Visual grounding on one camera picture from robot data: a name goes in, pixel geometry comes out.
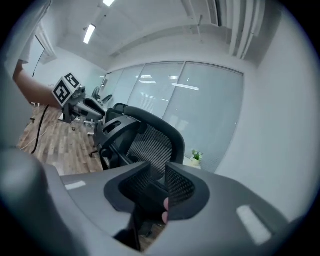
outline finger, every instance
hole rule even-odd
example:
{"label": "finger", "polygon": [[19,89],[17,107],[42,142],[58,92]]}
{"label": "finger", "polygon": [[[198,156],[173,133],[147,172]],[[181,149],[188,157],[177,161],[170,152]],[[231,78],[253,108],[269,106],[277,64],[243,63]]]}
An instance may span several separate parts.
{"label": "finger", "polygon": [[164,200],[163,206],[167,211],[169,211],[169,197]]}
{"label": "finger", "polygon": [[162,220],[165,224],[167,224],[168,222],[168,212],[165,211],[164,213],[162,213]]}

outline ceiling light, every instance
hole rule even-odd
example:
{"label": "ceiling light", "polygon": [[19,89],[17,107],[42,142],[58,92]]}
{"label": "ceiling light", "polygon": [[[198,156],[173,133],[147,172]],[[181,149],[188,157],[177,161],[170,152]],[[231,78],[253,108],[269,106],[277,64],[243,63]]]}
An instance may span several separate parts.
{"label": "ceiling light", "polygon": [[110,7],[110,6],[114,3],[114,1],[115,1],[115,0],[103,0],[103,3],[104,3],[106,6]]}
{"label": "ceiling light", "polygon": [[177,87],[182,87],[182,88],[187,88],[187,89],[191,89],[191,90],[195,90],[195,91],[199,91],[198,87],[193,87],[193,86],[189,86],[189,85],[184,85],[184,84],[179,84],[179,83],[172,83],[173,86],[177,86]]}
{"label": "ceiling light", "polygon": [[142,84],[156,84],[157,83],[156,81],[141,81],[141,80],[139,80],[139,82]]}
{"label": "ceiling light", "polygon": [[96,26],[90,24],[90,26],[86,30],[85,38],[83,40],[84,43],[86,43],[86,44],[89,43],[90,38],[91,38],[92,34],[94,33],[95,29],[96,29]]}

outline potted plant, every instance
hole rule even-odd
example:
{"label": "potted plant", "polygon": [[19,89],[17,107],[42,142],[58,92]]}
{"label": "potted plant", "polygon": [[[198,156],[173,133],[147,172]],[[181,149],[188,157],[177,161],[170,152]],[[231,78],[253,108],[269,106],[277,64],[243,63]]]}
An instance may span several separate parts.
{"label": "potted plant", "polygon": [[192,157],[190,158],[191,165],[194,167],[200,166],[200,161],[202,160],[203,155],[203,153],[197,150],[192,150]]}

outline window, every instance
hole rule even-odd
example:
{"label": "window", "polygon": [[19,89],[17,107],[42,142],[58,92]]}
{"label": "window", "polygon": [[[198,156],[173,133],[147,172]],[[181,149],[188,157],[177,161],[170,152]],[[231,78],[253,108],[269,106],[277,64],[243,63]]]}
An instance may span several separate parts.
{"label": "window", "polygon": [[[118,84],[118,81],[120,79],[120,76],[123,73],[123,69],[117,70],[112,72],[111,74],[106,76],[106,79],[108,79],[107,83],[104,86],[103,91],[101,90],[100,96],[101,99],[104,99],[105,97],[107,97],[108,95],[113,95],[116,89],[116,86]],[[111,105],[109,105],[110,102],[107,102],[105,107],[110,107]]]}
{"label": "window", "polygon": [[146,64],[129,98],[128,105],[163,118],[171,100],[183,62]]}
{"label": "window", "polygon": [[243,75],[187,62],[163,119],[185,141],[185,155],[203,153],[201,168],[214,173],[233,137],[243,99]]}
{"label": "window", "polygon": [[127,104],[129,97],[134,89],[134,86],[141,74],[144,65],[134,66],[126,68],[114,90],[113,98],[111,100],[110,106],[114,106],[117,103]]}

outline gray device surface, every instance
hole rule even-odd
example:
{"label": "gray device surface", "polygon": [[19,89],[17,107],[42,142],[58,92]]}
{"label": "gray device surface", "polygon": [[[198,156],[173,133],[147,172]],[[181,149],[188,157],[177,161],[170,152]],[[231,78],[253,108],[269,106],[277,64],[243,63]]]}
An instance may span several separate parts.
{"label": "gray device surface", "polygon": [[[60,177],[54,166],[42,165],[19,149],[4,150],[0,155],[5,167],[0,177],[3,201],[22,226],[31,229],[31,235],[46,249],[54,247],[56,252],[67,250],[76,255],[84,252],[85,255],[103,255],[107,251],[112,255],[139,255],[138,251],[114,239],[130,226],[132,216],[116,210],[105,197],[104,188],[113,180],[143,166],[143,162],[109,171]],[[232,179],[177,163],[168,163],[167,167],[182,179],[191,181],[195,191],[204,191],[197,184],[197,180],[201,180],[201,186],[208,188],[209,197],[204,207],[188,219],[171,220],[174,219],[171,214],[181,206],[189,205],[190,211],[196,208],[197,202],[202,200],[196,193],[170,208],[169,222],[147,250],[148,255],[263,253],[261,250],[265,247],[254,243],[237,215],[237,208],[243,205],[249,205],[270,230],[270,240],[288,225],[273,206]],[[66,187],[79,182],[81,186],[67,190]],[[69,241],[67,247],[64,245],[66,241]]]}

